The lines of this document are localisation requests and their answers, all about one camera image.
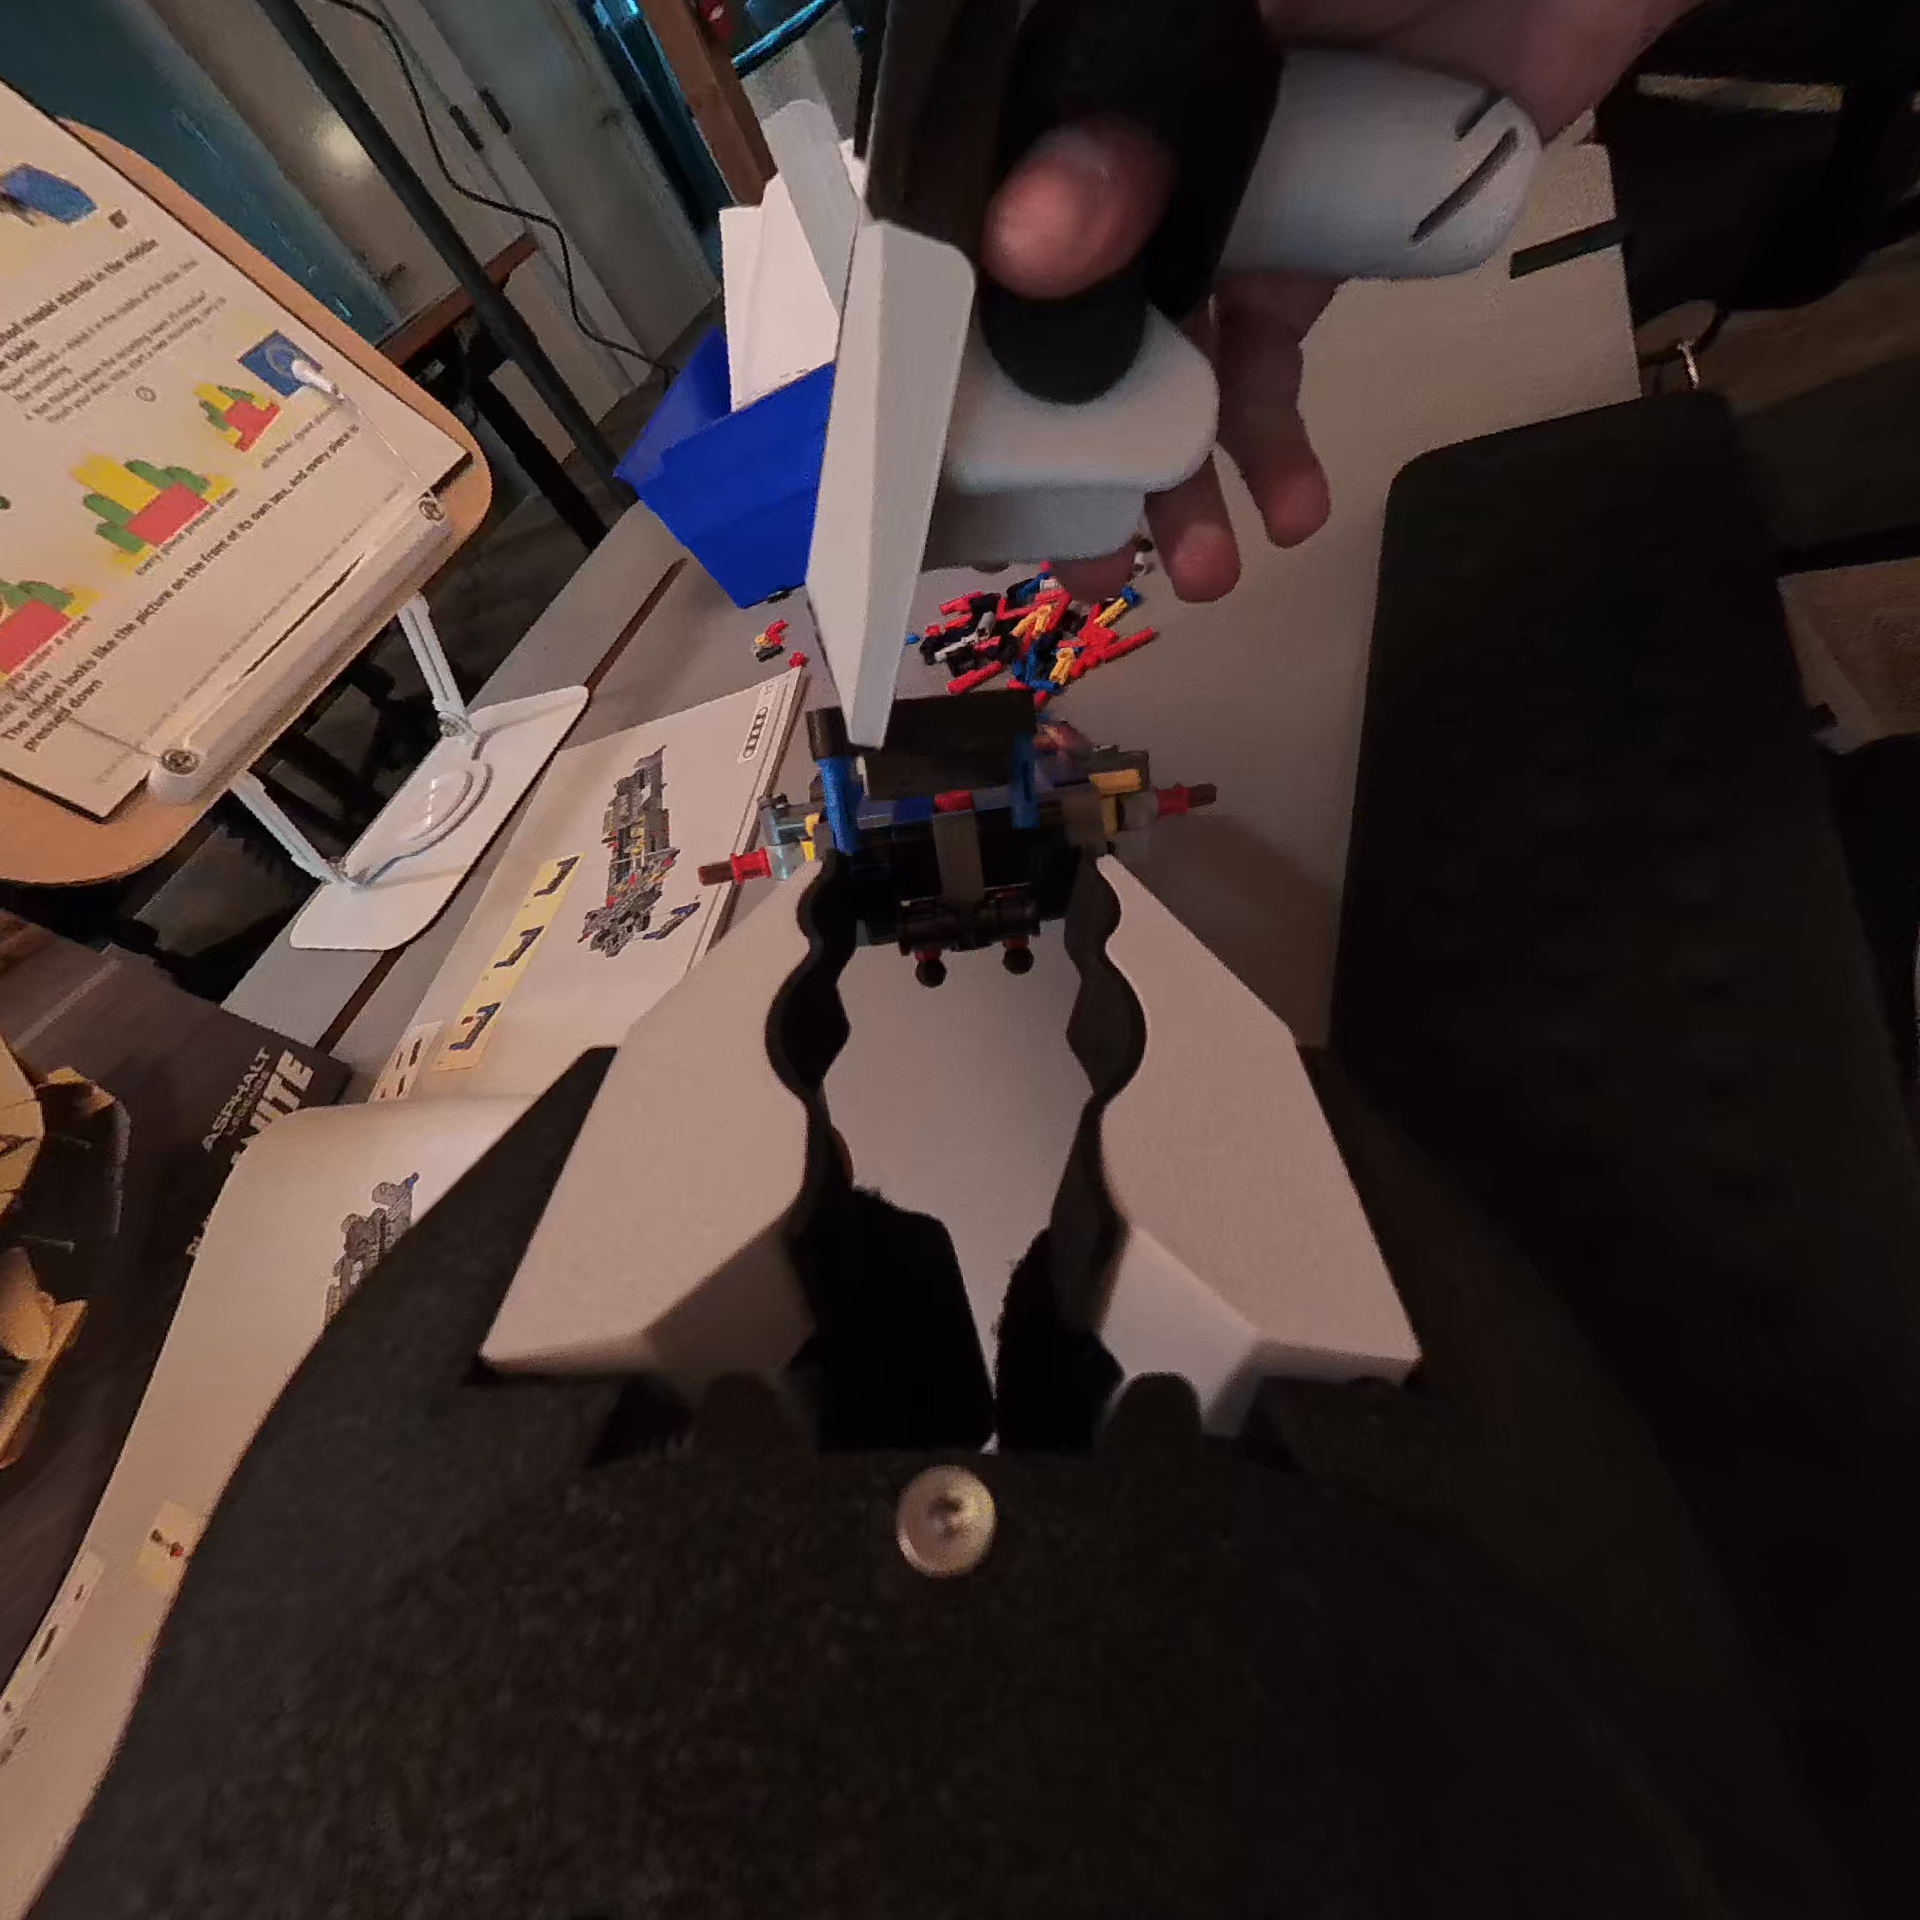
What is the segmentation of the person's right hand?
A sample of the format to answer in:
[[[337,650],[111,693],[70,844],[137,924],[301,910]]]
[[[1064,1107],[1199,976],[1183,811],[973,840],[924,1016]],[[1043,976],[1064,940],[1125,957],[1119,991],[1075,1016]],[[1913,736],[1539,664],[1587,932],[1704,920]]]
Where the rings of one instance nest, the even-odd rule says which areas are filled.
[[[1274,0],[1274,44],[1370,46],[1509,96],[1539,137],[1587,112],[1690,0]],[[1119,122],[1043,132],[983,212],[983,279],[1018,303],[1065,303],[1140,258],[1166,224],[1178,160]],[[1330,515],[1326,461],[1304,428],[1304,341],[1330,308],[1330,279],[1215,279],[1188,341],[1215,379],[1215,448],[1237,461],[1274,544],[1304,544]],[[1143,501],[1166,584],[1188,608],[1237,587],[1239,555],[1215,470]]]

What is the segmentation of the blue plastic bin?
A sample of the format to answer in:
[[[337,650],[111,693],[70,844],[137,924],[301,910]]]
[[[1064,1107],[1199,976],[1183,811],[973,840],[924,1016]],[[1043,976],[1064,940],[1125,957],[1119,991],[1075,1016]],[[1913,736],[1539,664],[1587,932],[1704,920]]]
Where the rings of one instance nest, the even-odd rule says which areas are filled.
[[[613,476],[731,608],[760,608],[804,587],[829,404],[834,367],[813,367],[731,410],[731,352],[715,326]]]

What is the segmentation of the pile of lego pins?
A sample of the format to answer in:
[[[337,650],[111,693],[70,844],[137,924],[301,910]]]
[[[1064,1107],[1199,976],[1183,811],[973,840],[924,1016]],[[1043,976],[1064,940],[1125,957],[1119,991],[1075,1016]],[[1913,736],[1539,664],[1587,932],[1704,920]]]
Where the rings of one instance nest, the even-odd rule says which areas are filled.
[[[1135,615],[1135,584],[1111,601],[1077,601],[1055,571],[1032,571],[1008,587],[942,601],[924,631],[898,637],[898,653],[924,663],[948,697],[1018,693],[1052,707],[1065,687],[1159,644]]]

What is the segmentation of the dark lego set box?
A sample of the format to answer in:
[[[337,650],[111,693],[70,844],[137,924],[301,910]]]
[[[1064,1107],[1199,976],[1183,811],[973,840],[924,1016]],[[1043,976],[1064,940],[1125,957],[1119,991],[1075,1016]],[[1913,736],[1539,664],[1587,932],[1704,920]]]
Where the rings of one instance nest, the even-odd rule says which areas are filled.
[[[346,1063],[7,910],[0,1662],[30,1650],[127,1452],[232,1158]]]

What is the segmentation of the dark green mat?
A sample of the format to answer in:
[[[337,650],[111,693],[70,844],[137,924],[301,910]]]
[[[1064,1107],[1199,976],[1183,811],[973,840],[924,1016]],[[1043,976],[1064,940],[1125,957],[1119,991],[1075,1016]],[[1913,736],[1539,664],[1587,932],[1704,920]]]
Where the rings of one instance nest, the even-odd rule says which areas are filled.
[[[1627,238],[1620,215],[1587,224],[1587,228],[1564,228],[1564,236],[1556,236],[1556,238],[1516,244],[1516,252],[1505,258],[1505,279],[1509,279],[1509,282],[1550,279],[1550,268],[1560,268],[1560,264],[1578,264],[1578,258],[1593,258],[1593,252],[1620,252],[1620,238]]]

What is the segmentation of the printed instruction sheet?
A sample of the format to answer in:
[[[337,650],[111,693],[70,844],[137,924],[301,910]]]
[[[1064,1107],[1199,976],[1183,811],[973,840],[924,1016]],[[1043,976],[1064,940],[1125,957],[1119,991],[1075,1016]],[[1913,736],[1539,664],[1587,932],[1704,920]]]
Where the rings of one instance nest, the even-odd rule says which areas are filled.
[[[408,397],[7,92],[0,762],[109,822],[444,538]]]

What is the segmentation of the crumpled white paper bags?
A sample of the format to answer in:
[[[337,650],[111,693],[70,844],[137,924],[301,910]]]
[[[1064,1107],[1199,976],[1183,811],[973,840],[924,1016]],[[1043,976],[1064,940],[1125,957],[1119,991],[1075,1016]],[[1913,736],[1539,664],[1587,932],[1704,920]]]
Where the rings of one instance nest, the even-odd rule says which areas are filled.
[[[799,383],[842,348],[863,157],[823,102],[786,102],[760,125],[776,180],[760,203],[721,212],[727,379],[731,410]]]

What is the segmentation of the black lego beam blue pins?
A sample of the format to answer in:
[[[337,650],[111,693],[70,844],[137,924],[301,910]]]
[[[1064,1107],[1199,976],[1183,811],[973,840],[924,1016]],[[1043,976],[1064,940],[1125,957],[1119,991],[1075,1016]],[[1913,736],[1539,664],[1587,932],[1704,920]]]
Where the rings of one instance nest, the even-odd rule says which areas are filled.
[[[898,697],[881,744],[852,744],[842,707],[809,707],[804,736],[823,780],[823,822],[842,861],[863,844],[863,802],[924,802],[964,795],[999,802],[1018,836],[1043,831],[1038,707],[1023,693]]]

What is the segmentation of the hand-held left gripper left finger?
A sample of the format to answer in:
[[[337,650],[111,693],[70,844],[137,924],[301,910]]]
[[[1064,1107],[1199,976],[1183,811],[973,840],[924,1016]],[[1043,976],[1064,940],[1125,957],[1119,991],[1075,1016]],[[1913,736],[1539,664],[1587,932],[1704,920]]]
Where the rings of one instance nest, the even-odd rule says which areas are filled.
[[[823,1435],[823,1235],[852,1205],[829,1066],[852,1018],[852,873],[727,932],[616,1042],[479,1361],[509,1383],[760,1383]]]

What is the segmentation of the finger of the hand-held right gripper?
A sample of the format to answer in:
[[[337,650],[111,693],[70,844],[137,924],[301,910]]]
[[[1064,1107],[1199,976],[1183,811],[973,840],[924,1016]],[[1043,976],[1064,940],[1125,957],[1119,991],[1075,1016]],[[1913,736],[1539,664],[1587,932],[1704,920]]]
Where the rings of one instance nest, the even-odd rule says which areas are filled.
[[[847,736],[889,736],[978,279],[898,224],[860,224],[842,308],[804,601]]]

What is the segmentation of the lego instruction booklet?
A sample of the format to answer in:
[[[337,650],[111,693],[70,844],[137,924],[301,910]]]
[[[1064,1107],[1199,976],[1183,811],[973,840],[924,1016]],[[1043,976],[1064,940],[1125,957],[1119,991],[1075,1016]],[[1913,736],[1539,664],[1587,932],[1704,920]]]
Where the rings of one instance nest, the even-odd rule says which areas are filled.
[[[306,1359],[509,1116],[579,1049],[616,1042],[700,962],[727,888],[700,888],[697,862],[741,854],[804,680],[776,671],[543,770],[459,932],[470,949],[440,970],[458,1006],[399,1030],[371,1097],[274,1116],[232,1158],[190,1272],[217,1281],[207,1327],[240,1340],[240,1361],[265,1361],[270,1340]],[[130,1561],[159,1597],[178,1587],[207,1498],[159,1490],[151,1507],[137,1546],[109,1546],[88,1516],[7,1680],[7,1749],[111,1569]]]

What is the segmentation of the grey lego chassis assembly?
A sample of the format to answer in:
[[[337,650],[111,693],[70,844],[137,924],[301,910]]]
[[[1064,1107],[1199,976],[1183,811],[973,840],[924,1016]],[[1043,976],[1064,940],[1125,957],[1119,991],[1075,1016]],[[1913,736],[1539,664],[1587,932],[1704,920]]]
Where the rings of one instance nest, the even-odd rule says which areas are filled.
[[[1159,822],[1212,811],[1212,780],[1149,780],[1143,749],[1038,726],[978,754],[813,754],[809,796],[770,796],[755,844],[697,873],[700,888],[799,880],[823,862],[868,949],[898,949],[937,991],[948,957],[999,957],[1032,970],[1032,940],[1065,910],[1077,861],[1119,854]]]

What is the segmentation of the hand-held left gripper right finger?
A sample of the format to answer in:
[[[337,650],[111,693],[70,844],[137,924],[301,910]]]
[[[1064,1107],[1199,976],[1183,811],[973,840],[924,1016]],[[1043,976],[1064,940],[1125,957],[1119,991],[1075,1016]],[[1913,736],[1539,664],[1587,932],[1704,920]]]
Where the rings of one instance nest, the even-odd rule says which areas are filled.
[[[1183,1383],[1237,1435],[1263,1383],[1421,1361],[1295,1030],[1119,862],[1065,903],[1088,1112],[1055,1184],[1055,1316],[1113,1399]]]

